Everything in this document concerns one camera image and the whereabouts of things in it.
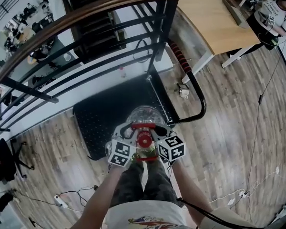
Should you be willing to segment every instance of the office chair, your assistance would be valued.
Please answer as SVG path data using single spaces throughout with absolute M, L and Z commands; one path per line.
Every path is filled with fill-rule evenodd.
M 19 170 L 19 173 L 20 173 L 21 177 L 22 177 L 22 178 L 27 178 L 27 175 L 23 175 L 23 174 L 22 174 L 20 165 L 26 167 L 26 168 L 29 169 L 29 170 L 34 170 L 35 167 L 34 167 L 34 166 L 28 166 L 27 164 L 23 163 L 23 162 L 19 159 L 20 151 L 22 150 L 22 147 L 23 147 L 23 146 L 26 146 L 26 145 L 27 145 L 27 143 L 26 143 L 26 142 L 22 142 L 22 143 L 20 144 L 20 148 L 19 148 L 17 151 L 15 151 L 14 143 L 16 143 L 16 142 L 17 142 L 17 140 L 16 140 L 15 138 L 10 141 L 10 146 L 11 146 L 11 151 L 12 151 L 12 154 L 13 154 L 14 162 L 15 162 L 15 164 L 16 164 L 17 169 Z
M 21 148 L 23 145 L 26 145 L 26 143 L 22 143 L 17 152 L 15 152 L 15 148 L 13 145 L 14 143 L 15 139 L 11 141 L 11 152 L 5 140 L 0 140 L 0 181 L 6 180 L 7 182 L 9 182 L 15 179 L 14 174 L 17 170 L 16 167 L 18 168 L 21 177 L 26 178 L 27 176 L 22 174 L 20 165 L 31 170 L 34 169 L 34 166 L 28 166 L 19 159 Z

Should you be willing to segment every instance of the red handle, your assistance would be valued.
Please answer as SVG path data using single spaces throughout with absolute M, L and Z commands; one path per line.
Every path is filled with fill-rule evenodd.
M 136 158 L 137 160 L 141 160 L 141 161 L 151 161 L 151 160 L 155 160 L 157 159 L 158 156 L 155 157 L 147 157 L 147 158 Z
M 155 123 L 137 123 L 137 124 L 132 124 L 132 128 L 134 128 L 134 129 L 143 128 L 143 127 L 156 128 L 156 124 Z

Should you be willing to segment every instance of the white t-shirt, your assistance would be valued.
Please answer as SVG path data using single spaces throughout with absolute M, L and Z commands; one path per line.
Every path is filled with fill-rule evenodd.
M 267 31 L 269 31 L 271 34 L 274 36 L 278 36 L 278 33 L 272 29 L 273 25 L 268 25 L 265 26 L 261 22 L 261 17 L 258 12 L 261 12 L 265 15 L 272 16 L 275 19 L 275 25 L 281 26 L 285 31 L 286 31 L 286 10 L 282 10 L 276 0 L 266 0 L 263 1 L 262 7 L 258 9 L 255 13 L 254 16 L 257 20 L 257 22 L 264 27 Z
M 219 208 L 212 212 L 217 217 L 242 226 L 253 227 L 228 208 Z M 124 203 L 109 209 L 105 223 L 108 229 L 190 229 L 182 209 L 171 202 L 140 200 Z M 209 218 L 204 218 L 200 229 L 225 229 Z

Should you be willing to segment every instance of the wooden desk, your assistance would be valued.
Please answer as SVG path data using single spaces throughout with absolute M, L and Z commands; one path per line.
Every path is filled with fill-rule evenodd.
M 179 0 L 177 12 L 191 25 L 201 38 L 206 53 L 193 67 L 201 70 L 215 55 L 242 48 L 222 64 L 226 67 L 253 45 L 260 43 L 251 28 L 239 27 L 222 0 Z

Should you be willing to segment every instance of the black floor mat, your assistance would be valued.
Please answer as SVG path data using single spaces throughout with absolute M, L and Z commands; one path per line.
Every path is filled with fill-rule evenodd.
M 152 73 L 151 81 L 169 121 L 178 118 L 159 75 Z M 153 87 L 143 75 L 93 95 L 74 106 L 74 114 L 93 160 L 105 157 L 105 144 L 111 140 L 114 129 L 124 123 L 136 107 L 152 106 L 167 120 Z

